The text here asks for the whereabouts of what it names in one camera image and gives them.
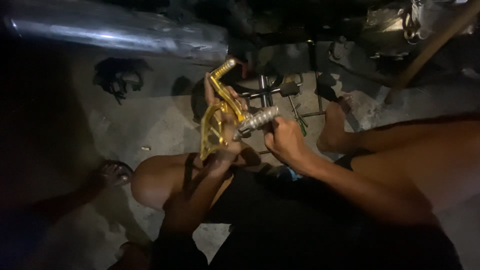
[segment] black shorts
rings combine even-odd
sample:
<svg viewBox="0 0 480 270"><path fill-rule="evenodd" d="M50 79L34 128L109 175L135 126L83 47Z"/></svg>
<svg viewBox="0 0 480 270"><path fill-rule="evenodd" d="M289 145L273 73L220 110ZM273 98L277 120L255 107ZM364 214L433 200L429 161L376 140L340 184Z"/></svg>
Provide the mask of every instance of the black shorts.
<svg viewBox="0 0 480 270"><path fill-rule="evenodd" d="M345 155L335 164L352 170L351 160L365 154L369 152L357 151ZM267 165L259 172L236 169L231 184L210 209L206 222L236 224L255 207L271 200L285 199L301 201L349 223L364 217L359 208L322 181L307 177L293 181L288 167Z"/></svg>

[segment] foot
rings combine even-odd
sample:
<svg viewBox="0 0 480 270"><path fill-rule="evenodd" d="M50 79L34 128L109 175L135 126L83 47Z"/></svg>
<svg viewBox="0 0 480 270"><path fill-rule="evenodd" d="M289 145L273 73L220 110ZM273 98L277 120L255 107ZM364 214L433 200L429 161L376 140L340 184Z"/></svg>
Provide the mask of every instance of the foot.
<svg viewBox="0 0 480 270"><path fill-rule="evenodd" d="M345 118L350 112L349 98L339 97L330 102L325 110L325 126L317 140L317 148L324 152L340 152L339 146L345 141Z"/></svg>
<svg viewBox="0 0 480 270"><path fill-rule="evenodd" d="M92 172L90 180L104 187L113 187L128 184L132 175L133 170L127 164L115 160L106 160Z"/></svg>

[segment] black cloth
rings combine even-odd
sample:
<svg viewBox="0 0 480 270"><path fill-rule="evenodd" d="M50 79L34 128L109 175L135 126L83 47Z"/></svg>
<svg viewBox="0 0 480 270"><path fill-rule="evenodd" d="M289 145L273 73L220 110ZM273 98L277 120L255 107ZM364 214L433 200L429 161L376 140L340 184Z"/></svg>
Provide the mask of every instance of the black cloth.
<svg viewBox="0 0 480 270"><path fill-rule="evenodd" d="M462 269L441 228L380 224L315 179L237 170L207 219L233 226L210 265L190 236L161 233L150 269Z"/></svg>

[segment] concrete floor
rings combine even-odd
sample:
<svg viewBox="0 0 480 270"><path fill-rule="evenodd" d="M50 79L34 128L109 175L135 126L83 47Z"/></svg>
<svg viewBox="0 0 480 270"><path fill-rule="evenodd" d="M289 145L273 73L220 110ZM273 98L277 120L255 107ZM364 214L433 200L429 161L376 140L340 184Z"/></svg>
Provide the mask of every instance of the concrete floor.
<svg viewBox="0 0 480 270"><path fill-rule="evenodd" d="M24 55L27 50L34 56ZM93 66L110 56L128 57L96 49L58 54L55 49L15 46L8 57L10 66L2 74L5 100L10 100L1 108L5 116L1 132L5 162L0 169L4 208L74 190L101 158L120 159L136 168L150 156L198 151L200 136L198 124L192 121L190 96L177 95L182 91L176 84L182 78L188 88L210 68L146 58L154 71L145 73L142 91L129 92L119 106L113 96L92 85ZM302 95L294 102L301 103L301 113L318 111L314 76L305 74L304 79ZM478 90L470 82L408 89L385 106L386 91L380 86L361 83L342 72L336 79L337 94L349 94L354 100L353 114L346 123L349 131L480 108ZM274 95L274 103L283 116L293 119L287 98ZM252 105L259 107L259 100ZM314 145L324 117L306 121L310 125L306 143L317 151ZM264 150L259 132L246 142ZM143 146L151 150L142 150ZM276 162L271 155L264 160ZM468 270L480 268L479 210L477 196L438 213ZM154 240L162 219L162 212L136 203L129 185L107 190L51 228L24 268L106 269L116 261L115 253L124 242ZM211 259L228 236L228 225L202 224L193 236Z"/></svg>

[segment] gold rearset footpeg bracket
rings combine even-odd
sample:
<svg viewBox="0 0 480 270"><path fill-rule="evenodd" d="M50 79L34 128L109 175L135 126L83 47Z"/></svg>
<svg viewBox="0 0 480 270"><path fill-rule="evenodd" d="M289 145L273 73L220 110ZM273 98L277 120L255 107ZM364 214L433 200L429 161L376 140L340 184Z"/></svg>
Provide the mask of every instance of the gold rearset footpeg bracket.
<svg viewBox="0 0 480 270"><path fill-rule="evenodd" d="M201 122L201 150L200 159L205 160L208 155L216 152L227 144L224 137L221 113L228 113L235 116L235 124L239 124L250 117L250 114L243 111L238 100L233 98L220 78L236 65L234 59L229 59L219 68L210 73L208 80L213 89L223 98L223 101L210 105L205 111Z"/></svg>

